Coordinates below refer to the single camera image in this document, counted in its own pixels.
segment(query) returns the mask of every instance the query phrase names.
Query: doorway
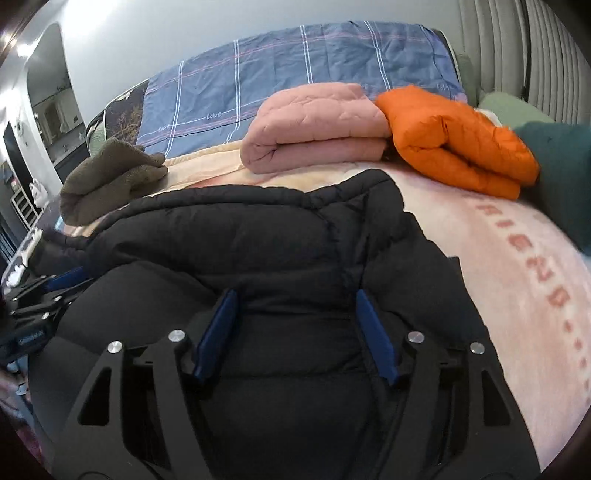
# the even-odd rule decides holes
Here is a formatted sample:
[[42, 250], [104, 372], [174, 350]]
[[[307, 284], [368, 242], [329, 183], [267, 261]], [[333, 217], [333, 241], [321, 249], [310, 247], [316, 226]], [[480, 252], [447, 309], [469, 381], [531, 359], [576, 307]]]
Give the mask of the doorway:
[[35, 201], [33, 200], [31, 189], [29, 188], [29, 184], [33, 183], [33, 177], [29, 171], [29, 167], [27, 167], [27, 164], [25, 163], [25, 159], [22, 157], [21, 149], [18, 147], [17, 138], [14, 136], [14, 131], [12, 130], [10, 122], [8, 122], [6, 130], [4, 130], [4, 144], [6, 145], [8, 158], [10, 158], [14, 174], [16, 175], [18, 182], [21, 184], [22, 192], [34, 206]]

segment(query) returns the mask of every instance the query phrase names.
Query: beige blanket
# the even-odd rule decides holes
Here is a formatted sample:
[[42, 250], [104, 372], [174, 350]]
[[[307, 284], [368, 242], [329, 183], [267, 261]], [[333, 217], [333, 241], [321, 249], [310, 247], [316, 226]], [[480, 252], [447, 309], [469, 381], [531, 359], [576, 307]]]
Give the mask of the beige blanket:
[[565, 235], [527, 205], [448, 187], [401, 163], [256, 175], [242, 167], [239, 147], [234, 142], [167, 160], [160, 191], [224, 184], [310, 191], [367, 168], [386, 171], [425, 235], [446, 255], [460, 257], [467, 289], [546, 467], [591, 403], [591, 274]]

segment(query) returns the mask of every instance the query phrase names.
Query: metal screw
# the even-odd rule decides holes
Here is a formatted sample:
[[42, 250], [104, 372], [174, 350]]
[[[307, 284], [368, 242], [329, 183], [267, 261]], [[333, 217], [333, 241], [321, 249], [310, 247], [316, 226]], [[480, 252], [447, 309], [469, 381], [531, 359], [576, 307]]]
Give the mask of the metal screw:
[[480, 342], [472, 342], [470, 344], [470, 351], [477, 355], [482, 355], [485, 352], [485, 348]]
[[425, 336], [422, 332], [417, 332], [415, 330], [408, 333], [408, 341], [411, 343], [423, 343], [425, 341]]
[[184, 340], [184, 338], [185, 332], [183, 332], [182, 330], [173, 330], [168, 334], [168, 340], [170, 340], [171, 342], [180, 342], [181, 340]]
[[109, 353], [119, 353], [122, 348], [123, 348], [123, 343], [116, 340], [116, 341], [111, 342], [109, 344], [109, 346], [107, 347], [107, 350], [109, 351]]

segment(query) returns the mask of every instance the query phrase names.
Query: bedsheet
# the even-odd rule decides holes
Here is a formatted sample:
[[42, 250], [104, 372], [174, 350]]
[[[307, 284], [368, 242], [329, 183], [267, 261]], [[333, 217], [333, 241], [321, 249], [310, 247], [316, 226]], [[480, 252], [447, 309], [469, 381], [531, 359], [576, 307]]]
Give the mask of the bedsheet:
[[170, 158], [239, 140], [271, 94], [318, 82], [359, 83], [370, 99], [414, 84], [466, 101], [446, 45], [422, 25], [301, 25], [235, 40], [150, 78], [137, 143]]

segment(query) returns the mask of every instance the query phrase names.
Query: pillow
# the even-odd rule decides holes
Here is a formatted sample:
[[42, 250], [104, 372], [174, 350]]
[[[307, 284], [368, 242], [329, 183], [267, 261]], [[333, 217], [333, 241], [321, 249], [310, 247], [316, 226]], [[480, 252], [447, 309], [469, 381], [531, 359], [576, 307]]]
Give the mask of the pillow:
[[531, 200], [591, 255], [591, 128], [531, 122], [515, 133], [540, 164]]
[[520, 127], [527, 122], [554, 122], [535, 106], [505, 92], [487, 93], [478, 108], [494, 112], [501, 123], [509, 128]]

